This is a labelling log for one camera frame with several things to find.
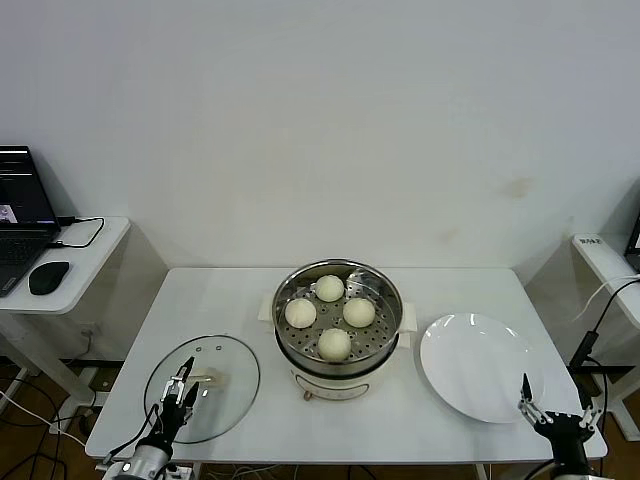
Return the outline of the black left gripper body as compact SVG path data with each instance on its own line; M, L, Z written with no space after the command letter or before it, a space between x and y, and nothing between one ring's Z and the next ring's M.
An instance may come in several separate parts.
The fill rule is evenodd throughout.
M189 415L184 414L182 402L172 397L162 401L162 411L147 436L147 444L159 449L171 449L178 431L186 424Z

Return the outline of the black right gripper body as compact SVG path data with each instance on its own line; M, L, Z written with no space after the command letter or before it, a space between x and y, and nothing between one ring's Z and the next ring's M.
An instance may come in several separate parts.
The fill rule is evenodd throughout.
M553 419L552 424L536 425L534 430L551 445L551 479L599 479L600 476L590 466L585 451L585 443L596 433L595 430L579 426L582 415L546 411Z

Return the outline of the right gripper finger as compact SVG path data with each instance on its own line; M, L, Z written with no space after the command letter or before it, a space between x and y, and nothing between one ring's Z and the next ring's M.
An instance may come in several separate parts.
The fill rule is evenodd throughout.
M552 424L553 419L533 401L530 382L526 373L522 376L518 409L531 426Z
M579 426L587 430L595 430L603 410L594 405L592 397L588 391L582 386L577 386L579 401L583 409L583 415L579 421Z

